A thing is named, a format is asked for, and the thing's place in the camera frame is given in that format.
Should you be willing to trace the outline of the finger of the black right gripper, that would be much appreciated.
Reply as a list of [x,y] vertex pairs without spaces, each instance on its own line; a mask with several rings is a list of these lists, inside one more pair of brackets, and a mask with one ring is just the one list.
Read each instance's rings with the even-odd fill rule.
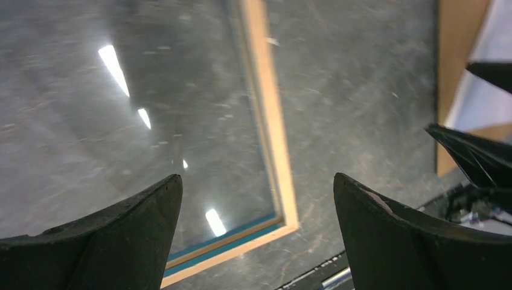
[[466,70],[474,76],[511,94],[511,61],[470,62],[467,64]]
[[511,145],[439,124],[425,131],[453,158],[466,178],[479,189],[511,188]]

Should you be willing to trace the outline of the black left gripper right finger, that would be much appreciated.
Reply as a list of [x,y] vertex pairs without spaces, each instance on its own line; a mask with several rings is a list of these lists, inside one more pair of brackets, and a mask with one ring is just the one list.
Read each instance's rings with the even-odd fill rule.
[[334,203],[356,289],[510,289],[511,237],[463,227],[337,173]]

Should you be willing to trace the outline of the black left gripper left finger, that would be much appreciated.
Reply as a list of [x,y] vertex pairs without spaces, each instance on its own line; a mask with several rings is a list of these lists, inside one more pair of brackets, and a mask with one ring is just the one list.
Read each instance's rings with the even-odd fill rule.
[[170,175],[36,236],[1,240],[2,289],[159,289],[183,186]]

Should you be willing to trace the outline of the wooden picture frame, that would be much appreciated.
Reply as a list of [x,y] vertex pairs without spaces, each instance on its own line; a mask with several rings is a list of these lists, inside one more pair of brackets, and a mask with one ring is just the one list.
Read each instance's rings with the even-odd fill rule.
[[224,116],[233,141],[214,148],[204,166],[187,154],[178,224],[196,229],[199,243],[173,251],[161,288],[271,243],[299,228],[283,112],[264,1],[230,1],[246,93],[244,110]]

